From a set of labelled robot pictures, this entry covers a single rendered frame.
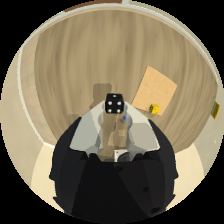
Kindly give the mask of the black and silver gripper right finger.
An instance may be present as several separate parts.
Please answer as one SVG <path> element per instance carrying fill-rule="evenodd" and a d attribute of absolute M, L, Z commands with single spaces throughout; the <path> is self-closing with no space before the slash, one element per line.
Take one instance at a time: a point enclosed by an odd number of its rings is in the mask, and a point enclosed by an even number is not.
<path fill-rule="evenodd" d="M 137 153 L 143 154 L 143 160 L 156 160 L 170 168 L 174 180 L 179 177 L 176 169 L 174 150 L 168 138 L 137 109 L 126 101 L 123 102 L 122 112 L 125 113 L 125 123 L 128 125 L 126 149 L 130 152 L 130 161 Z"/>

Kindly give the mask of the yellow die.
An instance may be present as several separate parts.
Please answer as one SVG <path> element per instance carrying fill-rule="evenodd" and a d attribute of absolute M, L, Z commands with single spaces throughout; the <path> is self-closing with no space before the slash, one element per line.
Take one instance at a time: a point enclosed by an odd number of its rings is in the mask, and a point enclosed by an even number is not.
<path fill-rule="evenodd" d="M 151 106 L 150 106 L 150 112 L 152 113 L 152 114 L 158 114 L 158 111 L 159 111 L 159 107 L 158 107 L 158 105 L 156 105 L 156 104 L 151 104 Z"/>

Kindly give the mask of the tan square mat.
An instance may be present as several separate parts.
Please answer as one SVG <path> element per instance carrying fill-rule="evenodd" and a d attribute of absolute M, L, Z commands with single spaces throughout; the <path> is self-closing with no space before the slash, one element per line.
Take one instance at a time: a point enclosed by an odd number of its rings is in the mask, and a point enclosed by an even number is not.
<path fill-rule="evenodd" d="M 159 106 L 157 115 L 162 115 L 168 106 L 177 85 L 162 73 L 147 65 L 131 106 L 150 112 L 151 104 Z"/>

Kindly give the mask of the black die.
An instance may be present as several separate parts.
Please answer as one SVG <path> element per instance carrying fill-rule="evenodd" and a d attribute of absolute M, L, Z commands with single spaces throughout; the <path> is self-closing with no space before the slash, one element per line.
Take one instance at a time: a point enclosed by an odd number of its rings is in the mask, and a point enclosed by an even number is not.
<path fill-rule="evenodd" d="M 122 94 L 108 93 L 106 97 L 106 113 L 122 114 L 123 101 Z"/>

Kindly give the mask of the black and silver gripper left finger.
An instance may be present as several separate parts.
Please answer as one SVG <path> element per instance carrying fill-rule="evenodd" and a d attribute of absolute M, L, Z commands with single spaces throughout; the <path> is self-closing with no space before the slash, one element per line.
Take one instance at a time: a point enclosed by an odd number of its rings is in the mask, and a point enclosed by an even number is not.
<path fill-rule="evenodd" d="M 104 148 L 103 129 L 106 101 L 102 101 L 82 117 L 78 117 L 57 141 L 49 179 L 55 181 L 58 171 L 66 164 L 88 160 L 90 153 L 101 152 Z"/>

